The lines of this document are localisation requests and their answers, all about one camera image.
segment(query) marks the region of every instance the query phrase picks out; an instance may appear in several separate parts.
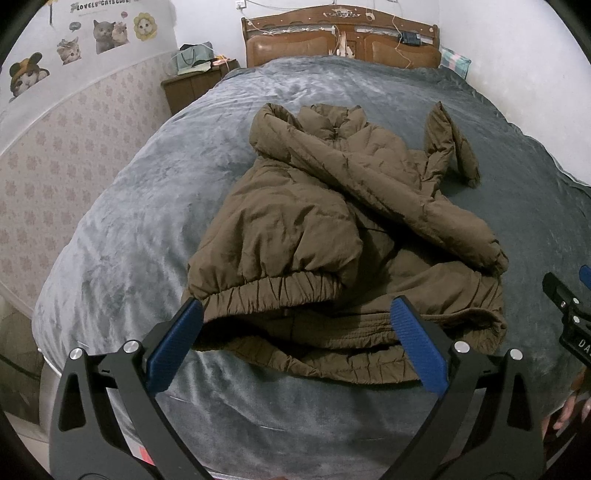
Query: pillow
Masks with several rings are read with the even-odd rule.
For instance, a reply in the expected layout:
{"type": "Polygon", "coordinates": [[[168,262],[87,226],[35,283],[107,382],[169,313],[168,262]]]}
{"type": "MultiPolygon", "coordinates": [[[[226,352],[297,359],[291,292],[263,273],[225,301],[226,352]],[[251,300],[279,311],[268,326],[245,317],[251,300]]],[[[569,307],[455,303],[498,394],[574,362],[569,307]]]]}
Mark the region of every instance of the pillow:
{"type": "Polygon", "coordinates": [[[449,48],[441,48],[441,66],[453,70],[464,80],[466,80],[466,76],[468,75],[468,67],[471,62],[470,59],[457,54],[449,48]]]}

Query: wooden nightstand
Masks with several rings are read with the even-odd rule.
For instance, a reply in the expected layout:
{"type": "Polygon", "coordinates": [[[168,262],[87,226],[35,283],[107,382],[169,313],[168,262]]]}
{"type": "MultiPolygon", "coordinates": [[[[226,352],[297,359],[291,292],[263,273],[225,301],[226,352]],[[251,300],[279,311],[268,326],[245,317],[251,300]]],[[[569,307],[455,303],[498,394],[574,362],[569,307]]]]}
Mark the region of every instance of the wooden nightstand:
{"type": "Polygon", "coordinates": [[[212,67],[206,72],[192,72],[184,75],[177,75],[162,82],[166,93],[166,99],[170,111],[174,115],[180,112],[187,105],[197,100],[213,88],[217,82],[222,80],[230,70],[239,67],[238,61],[229,60],[228,66],[225,63],[212,67]]]}

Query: jacket sleeve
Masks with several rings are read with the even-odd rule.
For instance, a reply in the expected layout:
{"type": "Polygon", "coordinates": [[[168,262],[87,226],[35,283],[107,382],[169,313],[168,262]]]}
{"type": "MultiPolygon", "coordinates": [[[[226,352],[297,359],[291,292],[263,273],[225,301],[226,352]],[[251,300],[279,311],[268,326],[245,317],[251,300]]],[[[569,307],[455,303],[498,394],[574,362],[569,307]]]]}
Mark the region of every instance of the jacket sleeve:
{"type": "MultiPolygon", "coordinates": [[[[466,264],[502,274],[508,260],[486,222],[447,199],[421,194],[406,183],[382,158],[336,150],[322,140],[274,117],[270,111],[256,119],[274,144],[287,154],[283,161],[305,171],[345,195],[350,195],[380,215],[406,223],[417,235],[452,253],[466,264]]],[[[257,148],[256,139],[251,144],[257,148]]],[[[392,150],[391,161],[408,151],[392,150]]]]}

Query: cable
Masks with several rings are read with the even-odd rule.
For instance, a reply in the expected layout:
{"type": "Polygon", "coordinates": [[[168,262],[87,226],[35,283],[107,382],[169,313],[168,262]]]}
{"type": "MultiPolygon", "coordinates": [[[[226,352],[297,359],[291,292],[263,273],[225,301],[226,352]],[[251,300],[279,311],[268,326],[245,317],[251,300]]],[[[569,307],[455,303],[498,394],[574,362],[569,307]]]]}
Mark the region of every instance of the cable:
{"type": "Polygon", "coordinates": [[[264,8],[268,8],[270,10],[281,10],[283,12],[291,12],[292,10],[295,10],[295,8],[281,8],[281,7],[274,7],[272,5],[263,5],[263,4],[258,4],[256,2],[253,2],[252,0],[248,0],[250,3],[258,5],[259,7],[264,7],[264,8]]]}
{"type": "Polygon", "coordinates": [[[30,372],[29,370],[24,369],[20,365],[17,365],[13,361],[11,361],[9,358],[6,358],[4,355],[0,355],[0,360],[2,362],[4,362],[5,364],[7,364],[9,367],[12,367],[17,372],[22,373],[23,375],[26,375],[27,377],[31,378],[32,380],[35,380],[35,381],[41,380],[41,377],[39,375],[35,375],[34,373],[30,372]]]}
{"type": "Polygon", "coordinates": [[[258,30],[259,32],[262,32],[262,33],[264,33],[265,35],[276,35],[277,33],[279,33],[279,32],[273,32],[273,31],[272,31],[272,29],[271,29],[271,30],[261,30],[260,28],[258,28],[258,27],[255,27],[255,24],[252,22],[252,20],[251,20],[250,18],[248,18],[248,17],[247,17],[247,16],[246,16],[244,13],[242,13],[242,10],[240,10],[240,13],[242,14],[242,16],[243,16],[244,18],[246,18],[246,19],[248,20],[248,24],[249,24],[249,25],[250,25],[252,28],[254,28],[255,30],[258,30]]]}
{"type": "Polygon", "coordinates": [[[404,58],[404,60],[408,61],[408,65],[406,65],[404,67],[404,69],[407,69],[410,67],[410,64],[412,63],[412,61],[404,56],[402,53],[400,53],[400,50],[398,49],[398,47],[400,46],[400,42],[402,42],[402,32],[400,31],[400,29],[397,27],[397,25],[394,23],[394,19],[396,18],[396,15],[392,15],[392,25],[394,25],[394,28],[396,29],[396,31],[398,32],[398,45],[396,45],[396,48],[394,48],[394,50],[396,50],[396,52],[398,53],[398,55],[400,55],[402,58],[404,58]]]}

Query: floral wallpaper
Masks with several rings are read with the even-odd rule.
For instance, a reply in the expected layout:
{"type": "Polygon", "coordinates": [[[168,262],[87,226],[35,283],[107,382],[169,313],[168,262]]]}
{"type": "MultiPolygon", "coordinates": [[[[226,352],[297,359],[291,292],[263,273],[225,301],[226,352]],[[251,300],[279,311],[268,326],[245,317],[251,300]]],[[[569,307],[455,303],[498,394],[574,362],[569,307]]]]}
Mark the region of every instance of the floral wallpaper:
{"type": "Polygon", "coordinates": [[[75,94],[0,157],[0,283],[25,313],[78,221],[170,117],[160,86],[169,58],[75,94]]]}

